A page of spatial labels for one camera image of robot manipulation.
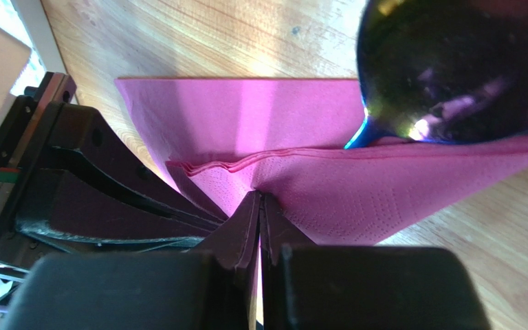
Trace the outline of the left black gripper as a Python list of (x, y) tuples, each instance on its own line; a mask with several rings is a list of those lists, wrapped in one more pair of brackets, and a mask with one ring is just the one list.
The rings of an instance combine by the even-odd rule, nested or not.
[(0, 126), (0, 270), (53, 252), (190, 248), (226, 220), (146, 168), (96, 109), (65, 104), (75, 91), (48, 72)]

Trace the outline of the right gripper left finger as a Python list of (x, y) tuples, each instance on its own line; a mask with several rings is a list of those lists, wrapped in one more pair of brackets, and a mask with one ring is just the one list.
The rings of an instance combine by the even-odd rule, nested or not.
[(185, 252), (51, 254), (4, 329), (255, 329), (261, 194)]

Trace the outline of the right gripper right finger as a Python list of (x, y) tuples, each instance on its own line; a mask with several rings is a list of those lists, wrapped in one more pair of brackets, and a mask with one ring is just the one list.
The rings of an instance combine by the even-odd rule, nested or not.
[(318, 245), (261, 196), (265, 329), (489, 329), (464, 264), (441, 247)]

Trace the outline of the magenta paper napkin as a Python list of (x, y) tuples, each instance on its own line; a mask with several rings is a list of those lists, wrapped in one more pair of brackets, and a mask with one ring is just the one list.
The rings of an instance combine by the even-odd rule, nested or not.
[(528, 136), (467, 146), (344, 145), (363, 119), (356, 80), (122, 78), (166, 183), (221, 217), (258, 190), (311, 240), (378, 243), (528, 167)]

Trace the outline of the iridescent purple spoon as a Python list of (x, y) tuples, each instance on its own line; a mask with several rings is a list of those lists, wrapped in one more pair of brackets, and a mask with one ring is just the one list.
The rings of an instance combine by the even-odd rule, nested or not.
[(528, 135), (528, 1), (368, 1), (356, 63), (364, 119), (347, 149)]

